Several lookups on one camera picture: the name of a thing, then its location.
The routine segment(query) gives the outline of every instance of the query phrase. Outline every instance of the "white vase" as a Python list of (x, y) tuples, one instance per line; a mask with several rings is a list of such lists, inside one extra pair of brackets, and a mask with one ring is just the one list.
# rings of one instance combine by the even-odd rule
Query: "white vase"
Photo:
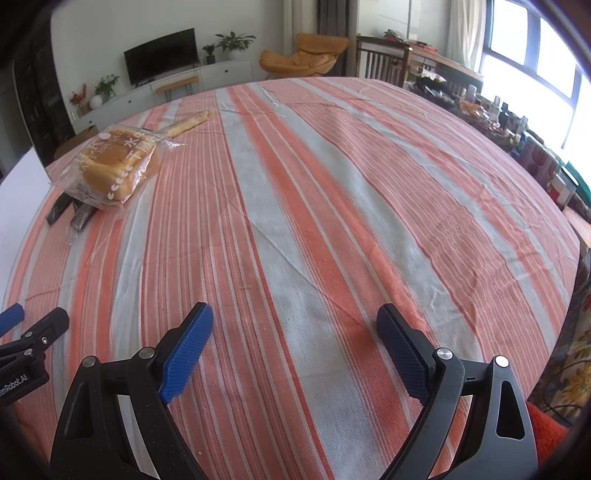
[(228, 50), (228, 60), (242, 60), (246, 56), (246, 50)]
[(88, 104), (90, 105), (90, 108), (96, 110), (103, 104), (103, 96), (95, 95), (93, 98), (90, 99), (90, 102), (88, 102)]

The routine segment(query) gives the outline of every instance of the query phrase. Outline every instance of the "white curtain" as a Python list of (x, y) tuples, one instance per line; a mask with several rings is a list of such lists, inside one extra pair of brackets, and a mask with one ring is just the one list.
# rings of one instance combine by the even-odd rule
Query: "white curtain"
[(452, 0), (447, 58), (476, 70), (480, 65), (486, 0)]
[(316, 33), (316, 0), (283, 0), (283, 55), (294, 53), (298, 33)]

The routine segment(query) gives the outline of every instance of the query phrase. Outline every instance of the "striped tablecloth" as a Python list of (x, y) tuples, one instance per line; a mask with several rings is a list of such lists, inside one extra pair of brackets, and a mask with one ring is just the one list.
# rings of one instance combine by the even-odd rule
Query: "striped tablecloth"
[(579, 249), (508, 155), (411, 93), (351, 78), (229, 87), (127, 123), (204, 109), (124, 217), (98, 213), (70, 246), (72, 210), (43, 219), (54, 189), (30, 227), (4, 299), (27, 313), (12, 338), (55, 306), (71, 318), (50, 382), (22, 400), (46, 454), (81, 359), (155, 345), (197, 301), (213, 335), (171, 411), (210, 479), (380, 477), (419, 412), (376, 337), (386, 302), (462, 358), (507, 356), (531, 391)]

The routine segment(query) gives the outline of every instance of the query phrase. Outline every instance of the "bottle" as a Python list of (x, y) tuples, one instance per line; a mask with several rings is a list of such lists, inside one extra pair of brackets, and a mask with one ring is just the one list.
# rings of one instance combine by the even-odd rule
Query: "bottle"
[(491, 123), (493, 123), (493, 124), (498, 123), (499, 113), (501, 113), (501, 109), (499, 108), (499, 105), (495, 101), (495, 103), (493, 103), (488, 109), (488, 119), (491, 121)]
[(474, 103), (476, 100), (476, 87), (474, 85), (470, 85), (468, 90), (466, 91), (466, 101), (470, 103)]

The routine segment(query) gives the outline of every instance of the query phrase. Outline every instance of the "chair backrest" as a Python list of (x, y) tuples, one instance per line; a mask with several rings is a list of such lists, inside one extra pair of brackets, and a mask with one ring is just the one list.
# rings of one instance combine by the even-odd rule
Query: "chair backrest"
[(402, 87), (412, 47), (395, 41), (357, 37), (357, 77)]
[(305, 51), (312, 55), (331, 55), (337, 57), (349, 46), (346, 37), (331, 37), (329, 35), (315, 35), (312, 33), (298, 33), (295, 36), (298, 51)]

